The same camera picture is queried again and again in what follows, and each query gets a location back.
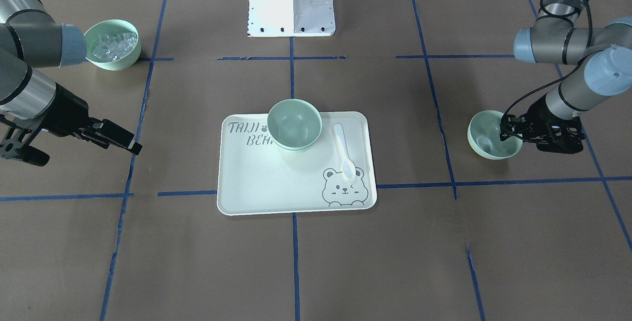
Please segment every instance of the bowl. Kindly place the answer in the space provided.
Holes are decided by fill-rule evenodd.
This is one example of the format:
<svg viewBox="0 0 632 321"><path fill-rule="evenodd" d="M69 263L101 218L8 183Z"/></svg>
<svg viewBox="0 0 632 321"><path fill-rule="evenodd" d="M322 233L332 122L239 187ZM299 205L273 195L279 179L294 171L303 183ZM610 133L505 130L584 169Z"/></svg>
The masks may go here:
<svg viewBox="0 0 632 321"><path fill-rule="evenodd" d="M294 152L309 148L322 132L320 113L312 104L300 99L276 103L268 113L267 125L273 141Z"/></svg>
<svg viewBox="0 0 632 321"><path fill-rule="evenodd" d="M136 34L137 42L130 53L110 62L105 59L99 59L93 54L94 49L99 46L99 35L116 36L119 33ZM130 24L126 20L106 20L99 22L88 29L83 37L85 37L86 49L88 50L86 59L99 68L107 69L108 71L120 71L134 64L136 60L138 60L138 57L140 57L141 46L138 30L133 24Z"/></svg>
<svg viewBox="0 0 632 321"><path fill-rule="evenodd" d="M503 113L485 110L472 117L468 126L468 142L481 157L495 161L515 156L522 148L522 140L509 137L501 141L501 117Z"/></svg>

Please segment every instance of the brown floor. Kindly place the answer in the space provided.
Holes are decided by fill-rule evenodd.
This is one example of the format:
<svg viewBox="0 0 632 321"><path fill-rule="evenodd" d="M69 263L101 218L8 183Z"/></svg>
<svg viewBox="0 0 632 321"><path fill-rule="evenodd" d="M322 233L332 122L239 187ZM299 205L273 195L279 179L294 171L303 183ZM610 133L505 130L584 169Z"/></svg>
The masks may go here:
<svg viewBox="0 0 632 321"><path fill-rule="evenodd" d="M474 114L559 77L510 56L538 0L334 0L336 35L295 39L247 38L248 0L42 1L139 29L129 69L42 71L144 149L41 134L45 167L0 161L0 320L630 319L632 92L582 116L580 154L467 143ZM591 8L603 27L632 0ZM217 210L223 119L292 95L366 116L373 208Z"/></svg>

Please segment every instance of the white tray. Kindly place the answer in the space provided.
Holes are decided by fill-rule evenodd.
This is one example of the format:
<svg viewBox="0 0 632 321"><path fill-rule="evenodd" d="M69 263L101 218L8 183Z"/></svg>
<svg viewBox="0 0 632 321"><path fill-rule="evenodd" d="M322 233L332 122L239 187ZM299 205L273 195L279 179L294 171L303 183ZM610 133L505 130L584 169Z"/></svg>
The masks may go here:
<svg viewBox="0 0 632 321"><path fill-rule="evenodd" d="M366 117L359 112L321 112L320 116L322 134L303 152L276 145L267 132L267 114L226 117L219 150L219 211L253 215L373 206L377 189ZM356 165L352 180L341 172L335 123L343 126L349 157Z"/></svg>

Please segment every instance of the white spoon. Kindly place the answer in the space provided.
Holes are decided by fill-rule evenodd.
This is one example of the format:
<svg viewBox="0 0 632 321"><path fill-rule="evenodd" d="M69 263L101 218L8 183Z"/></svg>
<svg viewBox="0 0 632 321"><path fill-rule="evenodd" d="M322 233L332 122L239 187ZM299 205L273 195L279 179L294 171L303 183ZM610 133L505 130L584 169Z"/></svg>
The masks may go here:
<svg viewBox="0 0 632 321"><path fill-rule="evenodd" d="M345 161L343 161L343 173L347 179L353 179L355 177L355 164L349 159L349 152L347 150L347 142L345 141L345 132L343 126L340 123L334 125L334 133L338 140L338 148L345 154Z"/></svg>

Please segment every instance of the bowl of ice cubes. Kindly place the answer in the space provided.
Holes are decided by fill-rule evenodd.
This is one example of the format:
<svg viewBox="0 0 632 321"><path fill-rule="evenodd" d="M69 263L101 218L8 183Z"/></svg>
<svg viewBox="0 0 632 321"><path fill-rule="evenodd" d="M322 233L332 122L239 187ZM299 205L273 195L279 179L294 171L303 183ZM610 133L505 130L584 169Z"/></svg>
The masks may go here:
<svg viewBox="0 0 632 321"><path fill-rule="evenodd" d="M120 71L140 56L140 38L134 25L125 20L106 20L86 31L86 59L99 68Z"/></svg>

